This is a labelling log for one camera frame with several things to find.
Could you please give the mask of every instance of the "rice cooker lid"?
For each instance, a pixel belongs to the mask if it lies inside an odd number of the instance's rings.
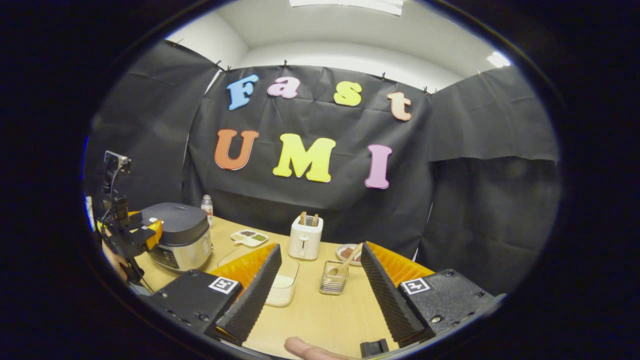
[[[194,206],[163,202],[142,209],[142,223],[150,225],[153,218],[162,220],[160,244],[185,246],[201,238],[209,230],[207,213]]]

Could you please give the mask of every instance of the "plastic bottle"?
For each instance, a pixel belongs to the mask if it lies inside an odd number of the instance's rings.
[[[200,203],[200,209],[203,209],[207,212],[207,221],[209,221],[209,226],[213,225],[213,202],[211,201],[211,196],[205,194],[202,197],[202,202]]]

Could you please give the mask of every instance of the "ceiling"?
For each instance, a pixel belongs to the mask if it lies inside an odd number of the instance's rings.
[[[397,17],[350,6],[292,8],[289,0],[239,0],[217,13],[250,49],[288,42],[349,42],[390,49],[430,61],[466,78],[493,69],[494,49],[434,12],[404,0]]]

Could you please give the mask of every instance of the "plate of meat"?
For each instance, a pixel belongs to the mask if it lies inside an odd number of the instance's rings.
[[[351,255],[351,252],[353,251],[353,249],[356,248],[356,244],[344,244],[344,245],[340,245],[338,246],[337,249],[335,249],[335,254],[336,256],[338,256],[338,259],[342,260],[342,261],[346,261],[347,258],[349,257],[349,255]],[[353,260],[351,260],[351,264],[350,265],[356,265],[356,266],[362,266],[362,264],[360,264],[360,255],[362,252],[356,254],[356,257],[353,258]]]

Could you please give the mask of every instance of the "white toaster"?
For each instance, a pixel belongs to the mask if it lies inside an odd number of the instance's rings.
[[[300,224],[300,216],[302,215],[299,215],[291,224],[289,255],[298,259],[315,260],[318,257],[323,220],[317,218],[316,226],[313,226],[314,217],[305,215],[303,225]]]

